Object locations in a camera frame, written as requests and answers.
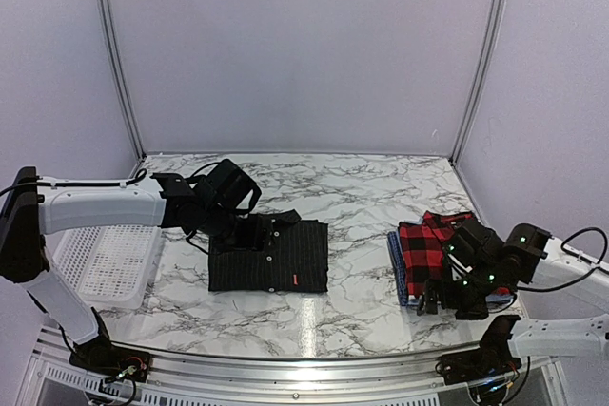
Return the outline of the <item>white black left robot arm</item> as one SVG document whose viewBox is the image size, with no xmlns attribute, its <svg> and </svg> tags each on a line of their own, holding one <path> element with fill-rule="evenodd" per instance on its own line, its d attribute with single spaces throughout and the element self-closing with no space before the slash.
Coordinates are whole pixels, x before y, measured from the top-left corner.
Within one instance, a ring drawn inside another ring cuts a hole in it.
<svg viewBox="0 0 609 406">
<path fill-rule="evenodd" d="M 73 181 L 22 168 L 2 190 L 1 276 L 20 285 L 69 339 L 76 366 L 110 373 L 129 363 L 147 365 L 149 355 L 111 341 L 106 325 L 69 280 L 61 256 L 46 238 L 60 233 L 101 235 L 110 227 L 179 228 L 189 240 L 203 234 L 209 255 L 262 251 L 271 221 L 254 214 L 262 191 L 244 171 L 223 160 L 208 173 L 185 178 L 141 170 L 126 180 Z"/>
</svg>

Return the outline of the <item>black pinstriped long sleeve shirt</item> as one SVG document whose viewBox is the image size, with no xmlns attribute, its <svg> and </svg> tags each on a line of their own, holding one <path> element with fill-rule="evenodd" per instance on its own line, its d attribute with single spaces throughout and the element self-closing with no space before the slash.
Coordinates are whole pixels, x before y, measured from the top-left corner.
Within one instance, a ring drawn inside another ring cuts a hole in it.
<svg viewBox="0 0 609 406">
<path fill-rule="evenodd" d="M 209 240 L 208 290 L 324 294 L 328 256 L 326 223 L 295 210 L 252 214 Z"/>
</svg>

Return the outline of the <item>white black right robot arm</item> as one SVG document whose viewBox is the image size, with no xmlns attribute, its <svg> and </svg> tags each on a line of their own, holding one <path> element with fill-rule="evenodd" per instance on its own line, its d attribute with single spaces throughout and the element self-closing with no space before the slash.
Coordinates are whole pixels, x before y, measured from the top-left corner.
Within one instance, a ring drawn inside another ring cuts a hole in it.
<svg viewBox="0 0 609 406">
<path fill-rule="evenodd" d="M 528 357 L 608 358 L 608 250 L 597 258 L 572 249 L 570 241 L 530 223 L 516 225 L 506 239 L 478 222 L 461 224 L 442 245 L 447 261 L 457 261 L 464 273 L 444 273 L 428 280 L 418 311 L 439 309 L 458 320 L 490 316 L 487 300 L 505 288 L 512 296 L 565 292 L 600 314 L 586 319 L 525 319 L 500 314 L 491 319 L 476 349 L 441 357 L 441 371 L 461 379 L 471 371 L 486 377 Z"/>
</svg>

